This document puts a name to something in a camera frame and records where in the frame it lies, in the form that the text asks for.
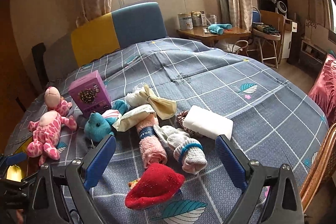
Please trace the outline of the gold lined tray box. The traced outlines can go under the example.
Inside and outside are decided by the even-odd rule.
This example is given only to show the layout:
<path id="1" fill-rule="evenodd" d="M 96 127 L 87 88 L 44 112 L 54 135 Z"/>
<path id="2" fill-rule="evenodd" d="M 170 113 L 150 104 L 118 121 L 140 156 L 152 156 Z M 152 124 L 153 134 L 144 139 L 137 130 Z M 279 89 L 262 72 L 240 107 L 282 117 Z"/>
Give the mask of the gold lined tray box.
<path id="1" fill-rule="evenodd" d="M 27 146 L 33 141 L 33 137 L 25 140 L 10 157 L 9 168 L 6 171 L 6 179 L 21 181 L 29 175 L 30 159 L 27 156 Z"/>

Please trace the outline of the blue plush bear toy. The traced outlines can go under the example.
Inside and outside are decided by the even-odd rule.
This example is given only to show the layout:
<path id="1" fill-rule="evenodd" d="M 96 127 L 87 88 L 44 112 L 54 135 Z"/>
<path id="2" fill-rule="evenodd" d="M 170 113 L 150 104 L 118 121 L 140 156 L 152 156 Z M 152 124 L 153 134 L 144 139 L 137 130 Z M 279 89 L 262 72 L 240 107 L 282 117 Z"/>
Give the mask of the blue plush bear toy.
<path id="1" fill-rule="evenodd" d="M 130 106 L 123 100 L 117 100 L 111 109 L 102 114 L 92 112 L 84 126 L 84 134 L 92 143 L 99 143 L 106 135 L 114 135 L 116 129 L 113 124 L 123 114 L 130 110 Z"/>

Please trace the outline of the red knit hat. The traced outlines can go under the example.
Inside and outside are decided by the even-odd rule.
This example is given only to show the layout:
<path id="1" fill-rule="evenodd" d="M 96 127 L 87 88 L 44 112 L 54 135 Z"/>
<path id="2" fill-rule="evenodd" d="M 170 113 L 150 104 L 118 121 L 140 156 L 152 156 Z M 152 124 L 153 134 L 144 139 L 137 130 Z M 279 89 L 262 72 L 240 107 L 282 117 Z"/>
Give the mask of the red knit hat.
<path id="1" fill-rule="evenodd" d="M 157 162 L 137 180 L 129 183 L 130 191 L 125 198 L 129 209 L 143 210 L 171 199 L 181 188 L 185 176 Z"/>

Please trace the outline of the beige mesh cloth bundle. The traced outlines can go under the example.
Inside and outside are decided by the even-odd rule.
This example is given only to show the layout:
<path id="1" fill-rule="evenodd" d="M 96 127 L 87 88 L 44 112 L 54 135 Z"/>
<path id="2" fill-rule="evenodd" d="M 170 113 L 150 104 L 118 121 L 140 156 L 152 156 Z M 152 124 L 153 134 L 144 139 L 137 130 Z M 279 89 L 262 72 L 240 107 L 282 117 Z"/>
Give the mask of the beige mesh cloth bundle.
<path id="1" fill-rule="evenodd" d="M 170 119 L 177 112 L 175 101 L 157 96 L 147 84 L 144 84 L 140 89 L 139 96 L 151 105 L 161 120 Z"/>

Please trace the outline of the pink spotted plush giraffe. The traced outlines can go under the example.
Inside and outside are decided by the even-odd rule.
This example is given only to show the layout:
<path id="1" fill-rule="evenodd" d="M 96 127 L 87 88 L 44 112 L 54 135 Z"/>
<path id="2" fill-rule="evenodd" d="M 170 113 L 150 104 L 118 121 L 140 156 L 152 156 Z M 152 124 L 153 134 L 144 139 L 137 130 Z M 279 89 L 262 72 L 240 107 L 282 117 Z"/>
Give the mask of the pink spotted plush giraffe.
<path id="1" fill-rule="evenodd" d="M 49 87 L 44 94 L 47 112 L 37 122 L 29 123 L 29 131 L 33 134 L 33 140 L 27 146 L 27 156 L 39 159 L 39 165 L 43 165 L 48 158 L 59 160 L 60 153 L 57 145 L 63 126 L 72 132 L 76 131 L 75 118 L 69 114 L 72 103 L 66 101 L 56 87 Z"/>

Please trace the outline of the white rolled sock blue band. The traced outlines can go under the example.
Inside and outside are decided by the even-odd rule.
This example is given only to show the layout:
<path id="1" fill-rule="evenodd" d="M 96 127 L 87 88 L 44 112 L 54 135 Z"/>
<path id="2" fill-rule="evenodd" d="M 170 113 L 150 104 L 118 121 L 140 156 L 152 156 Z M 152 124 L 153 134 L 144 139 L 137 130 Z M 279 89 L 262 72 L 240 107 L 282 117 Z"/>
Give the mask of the white rolled sock blue band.
<path id="1" fill-rule="evenodd" d="M 198 174 L 207 166 L 207 160 L 201 143 L 181 128 L 173 126 L 153 126 L 159 139 L 173 151 L 174 159 L 182 170 L 190 174 Z"/>

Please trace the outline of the pink rolled towel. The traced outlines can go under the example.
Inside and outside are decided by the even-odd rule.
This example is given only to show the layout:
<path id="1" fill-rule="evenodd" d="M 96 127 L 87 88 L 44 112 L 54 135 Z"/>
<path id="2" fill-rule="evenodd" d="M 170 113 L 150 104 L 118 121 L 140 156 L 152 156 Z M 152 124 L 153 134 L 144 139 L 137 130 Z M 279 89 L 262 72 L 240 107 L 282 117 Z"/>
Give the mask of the pink rolled towel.
<path id="1" fill-rule="evenodd" d="M 158 120 L 153 113 L 150 113 L 143 121 L 140 121 L 136 125 L 139 137 L 139 150 L 145 169 L 153 163 L 167 163 L 166 151 L 155 134 L 154 125 L 158 125 Z"/>

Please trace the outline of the rattan chair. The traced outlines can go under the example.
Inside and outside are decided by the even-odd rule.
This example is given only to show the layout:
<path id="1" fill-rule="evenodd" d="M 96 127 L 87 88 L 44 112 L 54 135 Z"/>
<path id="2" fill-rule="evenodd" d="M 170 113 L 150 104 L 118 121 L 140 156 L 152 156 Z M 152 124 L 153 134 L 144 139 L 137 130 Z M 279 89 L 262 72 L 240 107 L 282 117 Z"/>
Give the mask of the rattan chair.
<path id="1" fill-rule="evenodd" d="M 303 212 L 313 200 L 321 184 L 335 173 L 335 124 L 333 124 L 323 140 L 317 157 L 300 190 Z"/>

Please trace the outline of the purple cardboard box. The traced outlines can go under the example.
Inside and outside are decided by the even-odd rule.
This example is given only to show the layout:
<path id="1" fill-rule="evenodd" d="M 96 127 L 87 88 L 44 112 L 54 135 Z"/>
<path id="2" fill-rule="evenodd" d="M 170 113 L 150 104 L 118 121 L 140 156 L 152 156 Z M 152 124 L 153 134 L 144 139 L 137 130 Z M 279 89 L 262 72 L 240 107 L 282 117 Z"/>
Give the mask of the purple cardboard box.
<path id="1" fill-rule="evenodd" d="M 97 112 L 102 114 L 112 108 L 110 96 L 98 70 L 72 82 L 69 95 L 85 118 Z"/>

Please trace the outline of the brown hair scrunchie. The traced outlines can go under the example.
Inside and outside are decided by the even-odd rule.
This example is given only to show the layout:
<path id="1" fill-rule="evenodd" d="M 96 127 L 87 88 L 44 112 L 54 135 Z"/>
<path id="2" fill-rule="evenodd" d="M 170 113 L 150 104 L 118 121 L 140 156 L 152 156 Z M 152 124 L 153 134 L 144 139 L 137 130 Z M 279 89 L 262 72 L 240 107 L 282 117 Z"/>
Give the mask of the brown hair scrunchie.
<path id="1" fill-rule="evenodd" d="M 194 132 L 193 130 L 191 130 L 191 129 L 189 129 L 189 128 L 187 128 L 183 125 L 183 122 L 184 122 L 188 113 L 189 113 L 188 111 L 181 111 L 176 117 L 177 123 L 181 126 L 182 129 L 184 129 L 185 132 L 187 132 L 193 138 L 202 138 L 203 136 L 200 133 Z"/>

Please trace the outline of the grey checked bed quilt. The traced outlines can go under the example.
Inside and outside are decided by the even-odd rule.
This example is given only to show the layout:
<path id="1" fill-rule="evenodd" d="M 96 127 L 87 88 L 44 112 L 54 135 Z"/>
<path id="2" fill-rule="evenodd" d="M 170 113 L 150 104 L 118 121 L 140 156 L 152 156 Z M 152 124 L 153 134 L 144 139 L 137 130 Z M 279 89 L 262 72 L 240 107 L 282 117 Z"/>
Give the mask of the grey checked bed quilt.
<path id="1" fill-rule="evenodd" d="M 82 223 L 65 171 L 74 159 L 82 159 L 99 143 L 85 137 L 88 118 L 68 90 L 72 82 L 96 70 L 112 106 L 144 84 L 157 96 L 175 101 L 175 116 L 166 120 L 156 116 L 160 127 L 181 128 L 177 115 L 193 105 L 232 120 L 231 143 L 251 165 L 261 164 L 265 172 L 264 187 L 249 222 L 303 223 L 299 187 L 329 128 L 323 111 L 298 87 L 254 59 L 171 38 L 134 44 L 52 82 L 72 103 L 68 115 L 75 118 L 77 129 L 72 132 L 62 127 L 57 145 L 60 159 L 46 160 L 36 171 L 38 223 Z M 46 112 L 44 98 L 38 97 L 11 135 L 5 151 L 8 156 L 33 136 L 29 123 Z M 129 183 L 146 171 L 136 126 L 126 132 L 116 130 L 113 136 L 116 150 L 97 186 L 89 190 L 104 223 L 225 223 L 241 190 L 233 185 L 215 151 L 216 139 L 194 138 L 207 160 L 205 169 L 194 175 L 182 170 L 173 151 L 156 134 L 167 154 L 165 165 L 185 176 L 185 181 L 168 201 L 134 210 L 125 206 Z"/>

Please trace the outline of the red pink quilt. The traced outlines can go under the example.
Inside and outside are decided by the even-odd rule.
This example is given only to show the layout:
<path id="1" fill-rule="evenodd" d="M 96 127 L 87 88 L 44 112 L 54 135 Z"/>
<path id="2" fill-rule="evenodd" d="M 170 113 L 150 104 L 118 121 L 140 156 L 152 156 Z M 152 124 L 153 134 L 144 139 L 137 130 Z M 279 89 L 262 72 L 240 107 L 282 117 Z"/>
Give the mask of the red pink quilt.
<path id="1" fill-rule="evenodd" d="M 327 54 L 319 75 L 308 96 L 320 107 L 329 126 L 335 124 L 336 70 L 335 57 Z"/>

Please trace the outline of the grey yellow blue headboard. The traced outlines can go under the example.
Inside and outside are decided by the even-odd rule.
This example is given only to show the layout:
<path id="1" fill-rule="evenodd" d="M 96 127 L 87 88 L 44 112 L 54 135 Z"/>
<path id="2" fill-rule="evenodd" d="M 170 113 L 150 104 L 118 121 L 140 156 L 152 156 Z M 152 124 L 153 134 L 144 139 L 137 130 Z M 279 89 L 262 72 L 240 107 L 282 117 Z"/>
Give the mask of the grey yellow blue headboard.
<path id="1" fill-rule="evenodd" d="M 56 40 L 43 53 L 49 82 L 132 44 L 167 37 L 157 2 L 115 10 L 91 20 Z"/>

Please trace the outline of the wooden bedside table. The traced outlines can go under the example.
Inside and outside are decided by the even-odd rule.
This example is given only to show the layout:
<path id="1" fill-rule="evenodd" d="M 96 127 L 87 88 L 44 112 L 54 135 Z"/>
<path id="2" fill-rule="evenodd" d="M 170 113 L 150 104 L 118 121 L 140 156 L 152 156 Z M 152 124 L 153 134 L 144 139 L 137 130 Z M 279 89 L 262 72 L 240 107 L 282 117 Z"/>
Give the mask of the wooden bedside table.
<path id="1" fill-rule="evenodd" d="M 230 30 L 225 30 L 222 35 L 218 35 L 206 33 L 202 27 L 195 27 L 192 30 L 177 30 L 177 34 L 180 38 L 197 40 L 209 47 L 214 47 L 219 40 L 230 38 L 239 40 L 240 38 L 249 37 L 251 32 L 238 27 L 233 27 Z"/>

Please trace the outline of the teal plush on table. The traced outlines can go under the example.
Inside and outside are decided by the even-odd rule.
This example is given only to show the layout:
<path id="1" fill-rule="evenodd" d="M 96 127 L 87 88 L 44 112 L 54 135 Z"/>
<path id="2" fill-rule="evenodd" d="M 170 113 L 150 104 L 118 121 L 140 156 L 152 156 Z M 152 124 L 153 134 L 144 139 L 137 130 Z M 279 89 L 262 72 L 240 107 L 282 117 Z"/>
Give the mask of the teal plush on table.
<path id="1" fill-rule="evenodd" d="M 225 30 L 230 30 L 231 24 L 211 24 L 207 27 L 211 34 L 222 35 Z"/>

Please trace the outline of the white tin can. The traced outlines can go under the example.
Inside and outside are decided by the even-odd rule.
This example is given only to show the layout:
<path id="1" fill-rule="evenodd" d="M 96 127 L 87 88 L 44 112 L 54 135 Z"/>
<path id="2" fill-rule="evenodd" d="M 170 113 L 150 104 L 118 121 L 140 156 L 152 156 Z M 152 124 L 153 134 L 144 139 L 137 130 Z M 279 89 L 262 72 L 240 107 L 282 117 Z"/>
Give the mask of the white tin can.
<path id="1" fill-rule="evenodd" d="M 192 30 L 193 29 L 193 20 L 190 12 L 178 14 L 179 27 L 180 30 Z"/>

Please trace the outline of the gold tin can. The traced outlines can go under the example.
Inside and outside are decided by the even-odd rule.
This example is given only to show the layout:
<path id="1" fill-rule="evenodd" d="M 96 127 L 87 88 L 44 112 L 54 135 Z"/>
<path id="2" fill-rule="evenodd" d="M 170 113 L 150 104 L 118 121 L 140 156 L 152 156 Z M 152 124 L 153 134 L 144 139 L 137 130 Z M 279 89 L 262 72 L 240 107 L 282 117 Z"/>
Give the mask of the gold tin can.
<path id="1" fill-rule="evenodd" d="M 191 17 L 192 17 L 194 27 L 202 26 L 202 13 L 200 11 L 192 11 Z"/>

